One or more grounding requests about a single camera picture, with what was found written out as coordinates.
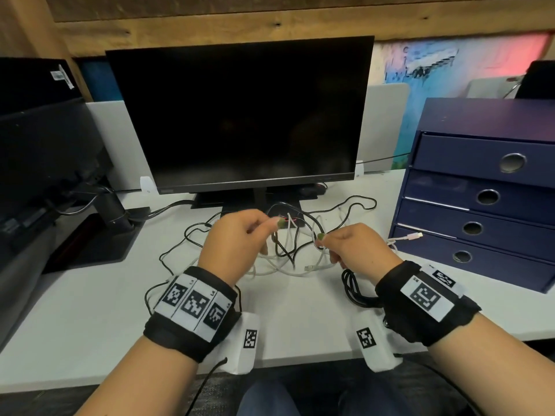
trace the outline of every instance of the round drawer hole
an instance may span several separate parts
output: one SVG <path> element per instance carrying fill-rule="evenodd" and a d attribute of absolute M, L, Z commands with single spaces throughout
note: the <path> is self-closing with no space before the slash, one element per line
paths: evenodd
<path fill-rule="evenodd" d="M 495 190 L 483 190 L 478 193 L 478 203 L 490 206 L 499 201 L 501 195 Z"/>
<path fill-rule="evenodd" d="M 457 263 L 468 263 L 472 259 L 472 255 L 468 251 L 457 251 L 453 254 L 453 259 Z"/>
<path fill-rule="evenodd" d="M 462 227 L 462 230 L 467 235 L 479 235 L 483 232 L 484 227 L 478 222 L 468 222 Z"/>
<path fill-rule="evenodd" d="M 501 158 L 499 167 L 501 168 L 501 172 L 512 174 L 513 172 L 521 170 L 525 164 L 526 156 L 520 153 L 509 153 Z"/>

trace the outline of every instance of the jeans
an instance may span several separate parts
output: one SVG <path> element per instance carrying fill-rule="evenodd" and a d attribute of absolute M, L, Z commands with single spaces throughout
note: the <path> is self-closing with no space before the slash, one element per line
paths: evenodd
<path fill-rule="evenodd" d="M 372 373 L 340 399 L 340 416 L 414 416 L 405 397 Z M 255 383 L 243 396 L 237 416 L 300 416 L 285 387 L 276 381 Z"/>

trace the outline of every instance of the fingernail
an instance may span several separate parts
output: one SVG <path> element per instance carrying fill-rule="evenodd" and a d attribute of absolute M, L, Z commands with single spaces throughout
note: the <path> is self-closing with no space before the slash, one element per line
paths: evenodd
<path fill-rule="evenodd" d="M 277 221 L 277 227 L 278 227 L 278 229 L 287 228 L 287 222 L 285 221 L 285 219 L 283 217 L 280 220 Z"/>

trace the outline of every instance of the desk surface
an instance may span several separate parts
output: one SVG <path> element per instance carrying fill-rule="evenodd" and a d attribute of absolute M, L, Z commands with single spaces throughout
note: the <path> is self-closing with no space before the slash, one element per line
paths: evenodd
<path fill-rule="evenodd" d="M 378 207 L 363 211 L 355 206 L 350 222 L 364 222 L 387 237 L 403 174 L 404 171 L 390 171 L 332 183 L 326 195 L 302 202 L 302 208 L 328 209 L 353 194 L 374 197 Z M 121 199 L 127 208 L 156 209 L 188 197 L 135 192 Z M 148 318 L 143 302 L 145 291 L 169 276 L 158 256 L 182 239 L 187 226 L 205 221 L 217 211 L 175 207 L 145 224 L 125 261 L 49 275 L 45 283 L 51 286 L 0 353 L 0 393 L 100 383 L 142 333 Z M 339 212 L 324 213 L 323 222 L 326 230 L 335 227 L 340 222 Z M 197 231 L 193 237 L 203 242 L 205 235 Z M 184 243 L 165 262 L 177 272 L 198 254 L 199 248 Z M 314 264 L 318 254 L 311 247 L 300 252 L 297 271 Z M 420 264 L 425 262 L 404 253 L 399 255 Z M 555 337 L 555 289 L 539 294 L 432 264 L 466 285 L 469 296 L 480 304 L 484 314 L 519 339 Z M 266 267 L 260 260 L 257 270 Z M 259 314 L 262 321 L 255 366 L 361 356 L 349 330 L 351 316 L 361 309 L 346 298 L 340 273 L 341 268 L 336 266 L 306 278 L 276 273 L 254 279 L 245 276 L 238 283 L 243 292 L 243 309 Z M 372 291 L 369 283 L 362 284 L 363 291 Z M 155 291 L 153 300 L 162 291 L 163 288 Z M 394 333 L 390 341 L 399 353 L 423 350 L 421 344 L 408 344 Z M 211 366 L 211 359 L 207 359 L 200 371 L 207 372 Z"/>

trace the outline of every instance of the drawer unit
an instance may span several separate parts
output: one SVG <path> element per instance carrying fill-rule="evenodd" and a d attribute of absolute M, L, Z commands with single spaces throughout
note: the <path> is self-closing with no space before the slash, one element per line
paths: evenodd
<path fill-rule="evenodd" d="M 555 188 L 555 144 L 422 134 L 413 167 L 425 171 Z"/>
<path fill-rule="evenodd" d="M 395 227 L 393 237 L 403 237 L 413 232 Z M 396 245 L 400 251 L 409 254 L 538 292 L 547 292 L 555 281 L 555 265 L 512 256 L 455 239 L 425 234 L 424 237 L 413 241 L 397 241 Z"/>
<path fill-rule="evenodd" d="M 415 169 L 407 174 L 405 198 L 555 226 L 555 190 Z"/>
<path fill-rule="evenodd" d="M 397 223 L 555 262 L 555 230 L 403 200 Z"/>
<path fill-rule="evenodd" d="M 555 279 L 555 101 L 428 99 L 390 237 L 538 292 Z"/>

